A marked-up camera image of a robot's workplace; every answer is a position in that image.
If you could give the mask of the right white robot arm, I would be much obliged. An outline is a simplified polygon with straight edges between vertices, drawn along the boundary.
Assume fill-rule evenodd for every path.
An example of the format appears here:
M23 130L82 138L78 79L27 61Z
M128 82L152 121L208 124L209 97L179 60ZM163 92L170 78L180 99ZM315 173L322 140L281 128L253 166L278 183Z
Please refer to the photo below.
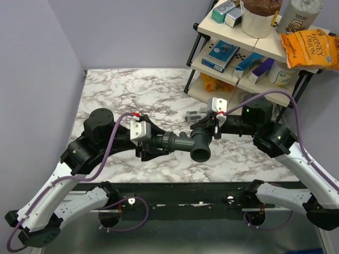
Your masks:
M273 122L273 105L259 94L246 95L239 108L241 115L233 115L223 99L213 97L207 115L190 128L193 134L204 133L210 139L220 139L222 134L252 136L260 151L287 167L306 187L287 189L254 180L244 191L245 204L285 207L323 230L338 228L338 181L306 151L301 135Z

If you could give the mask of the aluminium frame rail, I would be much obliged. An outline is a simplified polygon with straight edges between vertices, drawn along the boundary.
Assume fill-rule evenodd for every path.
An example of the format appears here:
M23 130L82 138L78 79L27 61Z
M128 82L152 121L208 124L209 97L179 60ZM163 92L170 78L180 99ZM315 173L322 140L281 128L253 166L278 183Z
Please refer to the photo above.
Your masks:
M237 208L254 208L256 205L272 204L278 207L288 208L300 214L305 214L303 203L307 203L312 197L311 192L305 189L284 189L271 185L264 184L263 188L259 188L258 192L254 194L254 201L250 202L248 199L244 200ZM166 201L150 201L145 197L118 197L116 194L110 200L108 194L101 188L94 188L92 191L84 195L66 197L55 210L57 214L88 212L91 209L95 210L109 210L120 203L128 207L134 206L136 200L141 201L145 207L152 205L167 205Z

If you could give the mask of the grey cylindrical canister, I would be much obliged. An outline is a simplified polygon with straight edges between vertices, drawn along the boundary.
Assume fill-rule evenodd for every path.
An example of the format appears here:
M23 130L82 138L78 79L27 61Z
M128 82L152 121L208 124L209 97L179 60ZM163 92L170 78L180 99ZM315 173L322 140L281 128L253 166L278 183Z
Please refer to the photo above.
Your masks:
M324 6L322 0L291 0L279 21L279 34L308 30Z

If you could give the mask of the orange honey dijon chip bag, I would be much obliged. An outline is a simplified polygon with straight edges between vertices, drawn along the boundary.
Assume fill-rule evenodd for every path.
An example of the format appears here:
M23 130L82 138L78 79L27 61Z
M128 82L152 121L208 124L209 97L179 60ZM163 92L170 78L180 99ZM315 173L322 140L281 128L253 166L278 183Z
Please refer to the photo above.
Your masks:
M281 34L286 50L287 66L338 71L338 36L321 29Z

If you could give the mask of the silver small box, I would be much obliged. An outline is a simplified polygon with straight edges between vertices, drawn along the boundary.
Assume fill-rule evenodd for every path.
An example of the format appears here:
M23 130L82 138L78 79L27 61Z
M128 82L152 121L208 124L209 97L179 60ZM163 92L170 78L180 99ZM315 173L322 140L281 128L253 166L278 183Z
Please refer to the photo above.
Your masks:
M242 21L242 11L240 8L234 8L233 10L229 11L224 19L224 23L227 24L229 27L234 28Z

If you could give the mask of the grey T pipe fitting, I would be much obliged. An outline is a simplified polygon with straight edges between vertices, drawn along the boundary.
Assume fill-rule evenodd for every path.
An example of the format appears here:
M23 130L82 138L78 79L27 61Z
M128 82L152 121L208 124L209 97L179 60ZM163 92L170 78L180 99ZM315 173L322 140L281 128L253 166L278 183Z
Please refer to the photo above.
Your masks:
M198 128L194 129L189 137L185 132L180 132L179 136L175 135L169 142L169 149L189 152L195 162L206 162L211 157L210 142L210 133Z

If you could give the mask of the blue product box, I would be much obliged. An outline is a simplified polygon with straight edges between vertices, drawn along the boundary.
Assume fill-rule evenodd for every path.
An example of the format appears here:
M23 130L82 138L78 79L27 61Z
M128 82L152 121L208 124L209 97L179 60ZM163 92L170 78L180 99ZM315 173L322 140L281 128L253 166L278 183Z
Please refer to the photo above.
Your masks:
M217 40L202 57L201 63L219 73L223 73L240 47L225 41Z

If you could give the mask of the blue white carton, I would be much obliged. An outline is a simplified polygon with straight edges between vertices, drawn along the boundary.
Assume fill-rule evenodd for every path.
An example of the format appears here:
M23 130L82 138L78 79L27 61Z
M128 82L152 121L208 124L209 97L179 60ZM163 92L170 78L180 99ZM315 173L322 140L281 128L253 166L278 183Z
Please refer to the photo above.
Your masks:
M240 62L233 72L233 78L241 79L243 74L250 69L256 62L261 60L263 55L258 53L252 53L247 58L245 58L242 62Z

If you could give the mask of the purple white carton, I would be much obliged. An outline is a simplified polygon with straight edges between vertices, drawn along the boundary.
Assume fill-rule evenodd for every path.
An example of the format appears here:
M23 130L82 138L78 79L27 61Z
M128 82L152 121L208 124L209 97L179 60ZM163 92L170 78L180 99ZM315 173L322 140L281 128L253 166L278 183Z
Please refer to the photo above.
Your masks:
M248 81L252 84L258 83L269 72L274 62L274 59L267 58L250 73Z

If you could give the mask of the orange snack bag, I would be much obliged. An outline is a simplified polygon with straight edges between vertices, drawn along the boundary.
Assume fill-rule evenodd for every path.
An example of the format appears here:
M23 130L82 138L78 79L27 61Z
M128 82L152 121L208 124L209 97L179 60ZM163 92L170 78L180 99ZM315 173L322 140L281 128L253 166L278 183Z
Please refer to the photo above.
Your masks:
M207 74L200 73L200 77L203 80L204 88L208 92L227 92L230 93L233 90L233 85L226 83L222 80L211 77Z

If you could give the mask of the cream tiered shelf rack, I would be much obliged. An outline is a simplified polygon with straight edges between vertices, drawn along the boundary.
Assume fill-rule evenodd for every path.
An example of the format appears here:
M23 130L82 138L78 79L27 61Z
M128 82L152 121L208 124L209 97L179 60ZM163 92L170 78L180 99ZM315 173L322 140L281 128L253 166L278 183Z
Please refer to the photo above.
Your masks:
M271 26L270 34L261 39L252 38L242 31L241 25L230 28L225 24L216 23L211 18L212 9L220 5L221 1L211 1L206 17L200 23L195 23L193 28L197 31L198 36L187 61L187 66L192 69L184 92L189 96L202 102L207 102L211 97L225 97L231 103L243 91L249 93L263 93L272 89L280 89L287 91L295 101L299 101L304 93L308 83L314 75L321 74L322 69L299 69L290 79L289 83L277 85L269 80L268 75L264 75L261 79L255 80L253 71L260 63L255 62L252 66L243 71L241 77L234 75L237 65L247 59L253 53L262 55L261 62L268 58L274 59L276 62L286 60L286 51L282 45L277 27L280 22L278 16ZM229 41L239 46L238 54L234 56L230 64L224 72L218 72L213 68L202 64L202 57L214 46L218 40ZM230 93L226 92L208 92L204 88L201 78L193 81L193 75L202 72L218 80L222 80L234 86Z

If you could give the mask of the white tub brown lid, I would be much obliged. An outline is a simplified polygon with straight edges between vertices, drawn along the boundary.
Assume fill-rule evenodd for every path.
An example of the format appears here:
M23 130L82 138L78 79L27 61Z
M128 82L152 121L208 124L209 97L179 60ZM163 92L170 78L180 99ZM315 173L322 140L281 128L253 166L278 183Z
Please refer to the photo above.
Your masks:
M275 21L281 6L282 1L276 0L240 1L243 32L256 39L268 36L271 23Z

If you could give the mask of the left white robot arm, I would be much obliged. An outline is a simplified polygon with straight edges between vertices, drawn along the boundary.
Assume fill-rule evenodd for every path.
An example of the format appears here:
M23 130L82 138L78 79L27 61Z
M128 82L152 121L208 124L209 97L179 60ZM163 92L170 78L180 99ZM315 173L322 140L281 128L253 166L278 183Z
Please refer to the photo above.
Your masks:
M5 220L13 228L7 240L11 253L26 248L43 248L74 219L94 209L121 207L124 202L110 182L102 182L78 199L64 202L80 182L91 182L102 172L109 156L135 150L146 160L141 149L146 141L162 136L146 114L123 113L117 120L107 108L94 110L83 123L81 136L61 155L47 182L27 205L9 211Z

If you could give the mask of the white round container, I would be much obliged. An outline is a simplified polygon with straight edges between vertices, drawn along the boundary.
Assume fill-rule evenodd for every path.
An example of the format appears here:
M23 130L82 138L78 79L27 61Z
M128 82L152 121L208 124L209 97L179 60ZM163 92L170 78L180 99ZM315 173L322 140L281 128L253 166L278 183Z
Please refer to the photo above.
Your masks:
M297 67L289 68L286 63L275 61L267 74L267 79L271 84L284 86L290 83L298 71Z

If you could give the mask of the clear plastic pipe fitting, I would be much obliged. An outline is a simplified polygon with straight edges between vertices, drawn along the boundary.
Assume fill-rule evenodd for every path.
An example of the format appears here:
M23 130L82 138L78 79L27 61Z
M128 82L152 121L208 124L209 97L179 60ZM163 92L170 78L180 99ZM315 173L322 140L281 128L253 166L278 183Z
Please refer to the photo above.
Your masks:
M203 119L204 117L206 117L206 115L207 112L205 111L186 111L184 119L186 122L191 123Z

